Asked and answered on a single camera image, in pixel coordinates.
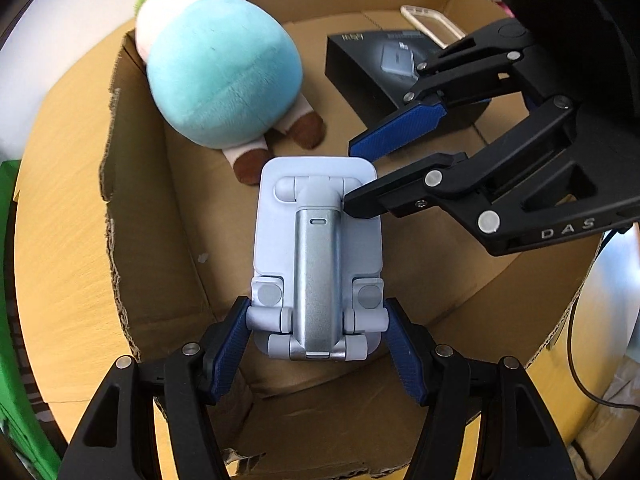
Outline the beige clear phone case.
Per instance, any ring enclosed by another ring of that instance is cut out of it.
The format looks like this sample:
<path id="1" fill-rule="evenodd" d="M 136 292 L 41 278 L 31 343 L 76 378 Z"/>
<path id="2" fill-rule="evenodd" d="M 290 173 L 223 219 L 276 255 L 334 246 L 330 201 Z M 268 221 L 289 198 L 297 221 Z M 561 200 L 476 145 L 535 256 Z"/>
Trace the beige clear phone case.
<path id="1" fill-rule="evenodd" d="M 400 14 L 441 49 L 446 49 L 465 37 L 465 32 L 439 11 L 422 6 L 401 6 Z"/>

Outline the blue pink plush doll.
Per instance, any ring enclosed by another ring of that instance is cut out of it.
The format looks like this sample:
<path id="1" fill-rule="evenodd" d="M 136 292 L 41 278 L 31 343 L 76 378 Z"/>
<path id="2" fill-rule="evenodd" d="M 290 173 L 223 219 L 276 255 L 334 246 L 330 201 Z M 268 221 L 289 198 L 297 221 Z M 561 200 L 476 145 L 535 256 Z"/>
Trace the blue pink plush doll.
<path id="1" fill-rule="evenodd" d="M 248 0 L 137 0 L 134 42 L 152 98 L 178 133 L 221 151 L 236 180 L 260 181 L 274 130 L 304 150 L 326 127 L 303 95 L 283 26 Z"/>

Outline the green cloth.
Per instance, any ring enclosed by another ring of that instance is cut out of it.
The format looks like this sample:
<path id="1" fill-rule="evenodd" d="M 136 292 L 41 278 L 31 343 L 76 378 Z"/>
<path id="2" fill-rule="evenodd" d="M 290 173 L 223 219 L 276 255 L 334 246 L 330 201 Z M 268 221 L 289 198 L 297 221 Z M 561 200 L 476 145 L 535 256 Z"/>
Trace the green cloth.
<path id="1" fill-rule="evenodd" d="M 49 410 L 36 410 L 39 392 L 24 346 L 13 284 L 11 240 L 19 169 L 17 160 L 1 164 L 1 435 L 29 479 L 55 479 L 61 459 L 38 419 Z"/>

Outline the black product box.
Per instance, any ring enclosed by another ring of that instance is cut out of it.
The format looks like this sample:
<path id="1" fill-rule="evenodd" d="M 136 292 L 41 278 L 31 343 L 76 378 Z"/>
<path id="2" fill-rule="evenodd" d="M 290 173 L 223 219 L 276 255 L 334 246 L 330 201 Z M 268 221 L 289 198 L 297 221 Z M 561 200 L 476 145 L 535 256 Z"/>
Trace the black product box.
<path id="1" fill-rule="evenodd" d="M 417 30 L 343 32 L 326 38 L 324 73 L 368 128 L 405 105 L 420 63 L 442 47 Z"/>

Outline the white folding phone stand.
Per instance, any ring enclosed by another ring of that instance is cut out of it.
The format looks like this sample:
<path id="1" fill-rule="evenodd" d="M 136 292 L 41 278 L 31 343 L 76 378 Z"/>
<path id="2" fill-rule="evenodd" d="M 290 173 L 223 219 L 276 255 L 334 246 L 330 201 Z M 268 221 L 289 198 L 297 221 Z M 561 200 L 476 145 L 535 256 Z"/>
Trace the white folding phone stand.
<path id="1" fill-rule="evenodd" d="M 365 159 L 278 157 L 260 177 L 247 326 L 271 359 L 363 361 L 388 327 L 379 218 L 344 211 Z"/>

